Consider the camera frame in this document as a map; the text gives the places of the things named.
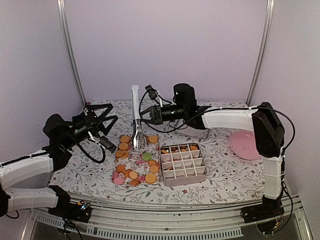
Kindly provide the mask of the metal serving tongs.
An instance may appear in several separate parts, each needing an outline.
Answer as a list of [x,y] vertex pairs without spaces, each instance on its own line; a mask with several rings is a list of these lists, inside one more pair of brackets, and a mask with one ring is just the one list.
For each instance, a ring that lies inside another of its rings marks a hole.
[[147,146],[147,139],[144,135],[141,117],[139,113],[139,86],[137,84],[131,85],[132,94],[132,122],[133,122],[133,132],[132,132],[132,146],[136,151],[143,150]]

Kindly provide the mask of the swirl orange cookie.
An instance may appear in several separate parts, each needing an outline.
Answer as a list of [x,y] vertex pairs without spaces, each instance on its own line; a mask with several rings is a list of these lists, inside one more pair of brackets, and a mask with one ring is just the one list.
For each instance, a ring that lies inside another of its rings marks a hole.
[[115,170],[118,172],[118,173],[123,173],[125,170],[126,170],[126,166],[123,165],[123,164],[119,164],[115,167]]

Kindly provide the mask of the metal divided cookie tin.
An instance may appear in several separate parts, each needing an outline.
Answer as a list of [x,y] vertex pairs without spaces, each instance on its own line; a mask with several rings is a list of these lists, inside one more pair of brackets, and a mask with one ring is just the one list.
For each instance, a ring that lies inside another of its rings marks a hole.
[[202,183],[207,167],[197,143],[167,145],[160,148],[163,183],[167,187]]

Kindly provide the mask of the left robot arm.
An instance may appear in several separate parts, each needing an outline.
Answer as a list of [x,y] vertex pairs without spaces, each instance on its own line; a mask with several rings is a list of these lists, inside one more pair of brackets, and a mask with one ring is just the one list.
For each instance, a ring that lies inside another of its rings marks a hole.
[[35,153],[12,159],[0,164],[0,215],[21,209],[48,208],[50,214],[65,218],[88,222],[91,208],[81,203],[71,203],[70,195],[57,185],[45,188],[14,188],[19,182],[37,175],[53,173],[65,168],[72,157],[71,150],[78,147],[91,161],[101,164],[81,146],[81,142],[89,140],[101,147],[102,153],[114,153],[116,146],[107,138],[107,134],[117,122],[116,115],[109,115],[113,105],[86,104],[86,112],[64,120],[58,113],[51,115],[43,127],[49,139],[49,145]]

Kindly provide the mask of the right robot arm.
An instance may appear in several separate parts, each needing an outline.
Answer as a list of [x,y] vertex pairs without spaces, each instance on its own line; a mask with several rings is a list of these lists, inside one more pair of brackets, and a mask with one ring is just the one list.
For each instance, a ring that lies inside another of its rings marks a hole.
[[160,125],[163,122],[183,120],[184,125],[193,129],[233,129],[253,134],[252,146],[263,161],[264,194],[259,205],[244,207],[241,216],[245,222],[260,221],[284,214],[281,198],[284,192],[285,174],[285,129],[277,112],[270,103],[262,102],[252,107],[221,107],[197,104],[195,89],[187,83],[173,87],[173,102],[141,110],[141,100],[134,101],[138,117],[146,124]]

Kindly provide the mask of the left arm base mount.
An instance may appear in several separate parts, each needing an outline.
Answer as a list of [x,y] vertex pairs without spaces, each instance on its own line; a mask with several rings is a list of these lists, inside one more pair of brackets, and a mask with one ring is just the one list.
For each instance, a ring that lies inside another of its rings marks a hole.
[[56,207],[49,208],[48,213],[67,220],[88,223],[91,217],[92,208],[88,201],[80,200],[72,203],[66,200],[57,203]]

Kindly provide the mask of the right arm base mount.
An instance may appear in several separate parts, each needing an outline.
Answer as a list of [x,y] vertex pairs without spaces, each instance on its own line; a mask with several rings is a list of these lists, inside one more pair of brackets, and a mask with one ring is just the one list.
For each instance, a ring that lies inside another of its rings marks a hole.
[[261,203],[253,206],[243,207],[240,216],[245,223],[256,224],[257,230],[263,235],[273,235],[285,213],[282,203]]

